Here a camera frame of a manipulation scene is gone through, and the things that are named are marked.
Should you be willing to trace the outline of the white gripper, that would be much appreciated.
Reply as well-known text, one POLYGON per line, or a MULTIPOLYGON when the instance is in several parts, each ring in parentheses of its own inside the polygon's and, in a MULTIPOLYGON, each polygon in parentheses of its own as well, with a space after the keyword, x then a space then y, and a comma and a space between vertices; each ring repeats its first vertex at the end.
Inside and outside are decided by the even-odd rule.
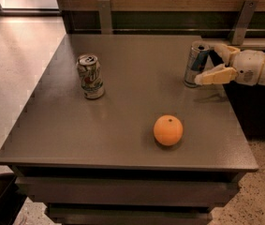
POLYGON ((255 85, 258 83, 265 62, 264 52, 253 50, 241 51, 236 47, 226 44, 216 44, 214 51, 224 64, 220 64, 197 75, 195 84, 226 84, 234 80, 236 83, 244 85, 255 85))

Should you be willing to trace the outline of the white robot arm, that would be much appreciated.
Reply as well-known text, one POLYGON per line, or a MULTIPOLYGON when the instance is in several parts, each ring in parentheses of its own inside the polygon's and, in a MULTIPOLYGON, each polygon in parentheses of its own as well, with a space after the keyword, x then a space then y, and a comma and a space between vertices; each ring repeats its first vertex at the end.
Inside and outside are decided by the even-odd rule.
POLYGON ((214 51, 223 63, 197 75, 195 84, 227 84, 234 81, 243 85, 265 86, 265 52, 241 51, 224 44, 216 44, 214 51))

